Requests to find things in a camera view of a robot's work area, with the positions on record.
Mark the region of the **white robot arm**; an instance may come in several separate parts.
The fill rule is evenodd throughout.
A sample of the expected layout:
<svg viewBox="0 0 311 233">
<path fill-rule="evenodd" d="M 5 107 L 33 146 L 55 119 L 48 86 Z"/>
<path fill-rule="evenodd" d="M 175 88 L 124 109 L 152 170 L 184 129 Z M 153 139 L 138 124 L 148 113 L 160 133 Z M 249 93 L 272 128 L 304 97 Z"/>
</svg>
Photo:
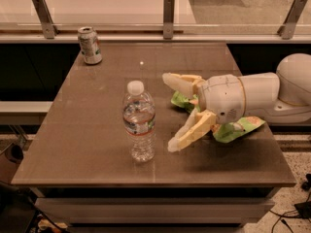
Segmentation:
<svg viewBox="0 0 311 233">
<path fill-rule="evenodd" d="M 259 117 L 272 124 L 299 123 L 311 118 L 311 55 L 291 54 L 274 73 L 236 77 L 165 73 L 163 82 L 197 107 L 168 142 L 171 152 L 182 150 L 203 137 L 216 124 Z"/>
</svg>

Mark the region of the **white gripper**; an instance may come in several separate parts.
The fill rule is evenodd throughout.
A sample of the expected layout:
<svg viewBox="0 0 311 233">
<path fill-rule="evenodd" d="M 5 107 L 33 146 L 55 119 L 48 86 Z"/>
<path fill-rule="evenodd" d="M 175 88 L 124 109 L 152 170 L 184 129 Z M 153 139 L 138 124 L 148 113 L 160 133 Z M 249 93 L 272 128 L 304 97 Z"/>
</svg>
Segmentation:
<svg viewBox="0 0 311 233">
<path fill-rule="evenodd" d="M 197 75 L 164 73 L 163 82 L 189 99 L 198 90 L 200 112 L 194 109 L 186 123 L 168 142 L 170 152 L 180 151 L 206 135 L 217 123 L 239 120 L 245 113 L 244 87 L 233 75 L 215 76 L 207 81 Z"/>
</svg>

